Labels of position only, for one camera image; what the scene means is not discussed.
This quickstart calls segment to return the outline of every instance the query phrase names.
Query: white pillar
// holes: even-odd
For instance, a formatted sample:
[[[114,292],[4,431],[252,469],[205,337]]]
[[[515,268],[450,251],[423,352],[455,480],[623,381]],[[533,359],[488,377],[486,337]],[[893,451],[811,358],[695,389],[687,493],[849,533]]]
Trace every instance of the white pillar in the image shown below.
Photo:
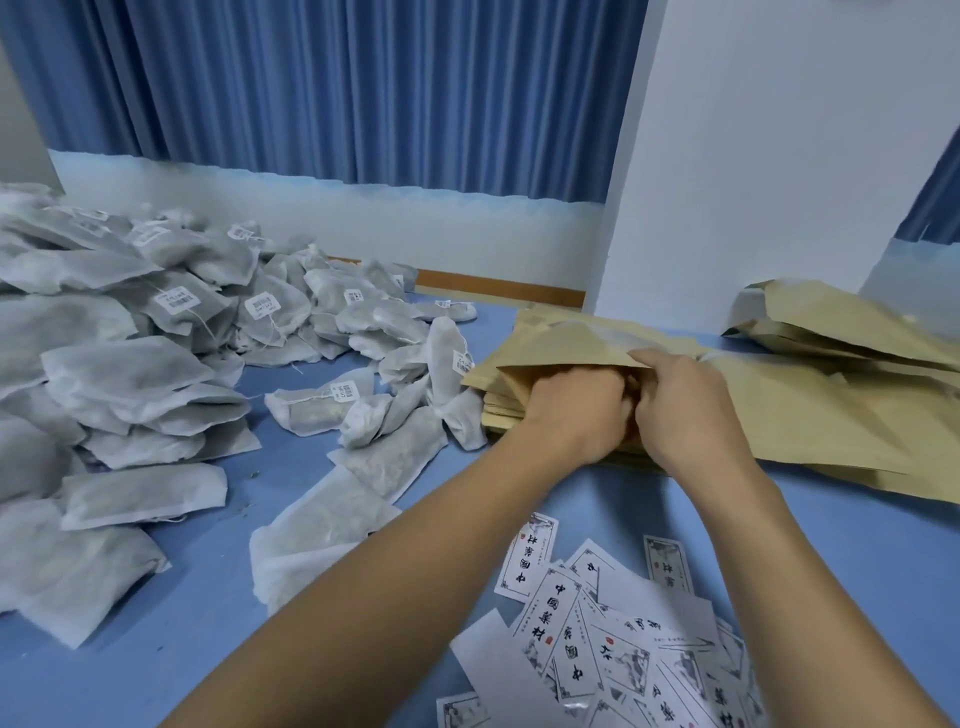
[[[859,290],[960,125],[959,36],[955,0],[651,0],[586,309],[719,332],[751,282]]]

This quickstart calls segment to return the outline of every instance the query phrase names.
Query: brown paper bag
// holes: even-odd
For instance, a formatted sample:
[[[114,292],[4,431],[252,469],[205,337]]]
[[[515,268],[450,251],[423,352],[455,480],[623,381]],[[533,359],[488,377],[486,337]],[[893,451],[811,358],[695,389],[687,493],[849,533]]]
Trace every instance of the brown paper bag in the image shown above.
[[[818,280],[767,280],[767,318],[873,353],[960,369],[960,346],[924,330],[881,303]]]

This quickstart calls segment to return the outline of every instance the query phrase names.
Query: barcode sticker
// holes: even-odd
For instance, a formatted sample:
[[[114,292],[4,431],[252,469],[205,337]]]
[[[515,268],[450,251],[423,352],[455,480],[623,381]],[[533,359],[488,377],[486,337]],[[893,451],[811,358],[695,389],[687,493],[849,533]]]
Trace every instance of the barcode sticker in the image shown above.
[[[269,316],[282,308],[280,302],[274,298],[274,294],[267,291],[258,293],[256,296],[250,296],[243,302],[243,305],[254,321],[259,321],[264,316]]]
[[[159,303],[163,307],[163,310],[171,316],[193,308],[196,305],[200,305],[200,299],[182,285],[171,288],[169,291],[158,293],[154,296],[154,301]]]
[[[468,353],[453,353],[453,371],[463,376],[473,369],[473,358]]]
[[[242,225],[231,225],[227,231],[227,237],[232,237],[234,240],[249,240],[253,235],[253,231],[247,230]]]
[[[334,401],[346,402],[360,399],[360,392],[357,390],[356,382],[352,379],[348,381],[337,381],[330,385],[330,394]]]
[[[131,241],[131,244],[135,248],[142,248],[145,245],[149,245],[154,242],[161,235],[165,235],[167,232],[170,232],[169,228],[159,228],[150,226],[136,234],[136,237]]]

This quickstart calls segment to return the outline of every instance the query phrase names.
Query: blue curtain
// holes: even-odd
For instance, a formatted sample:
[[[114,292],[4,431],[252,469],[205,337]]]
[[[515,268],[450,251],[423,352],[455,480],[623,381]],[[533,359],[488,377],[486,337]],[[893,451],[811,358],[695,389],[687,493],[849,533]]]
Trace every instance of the blue curtain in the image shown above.
[[[54,149],[603,202],[643,0],[0,0]]]
[[[897,238],[916,242],[960,242],[960,129],[926,181]]]

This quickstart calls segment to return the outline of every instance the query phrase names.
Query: forearm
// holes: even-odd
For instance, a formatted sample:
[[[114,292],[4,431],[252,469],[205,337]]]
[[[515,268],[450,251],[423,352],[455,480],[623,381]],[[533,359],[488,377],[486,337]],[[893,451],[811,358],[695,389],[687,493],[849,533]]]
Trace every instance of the forearm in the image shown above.
[[[713,498],[698,510],[774,724],[950,726],[837,582],[762,470],[727,477],[740,482],[701,492],[742,497]]]
[[[519,425],[264,624],[169,726],[380,725],[462,627],[507,544],[578,464]]]

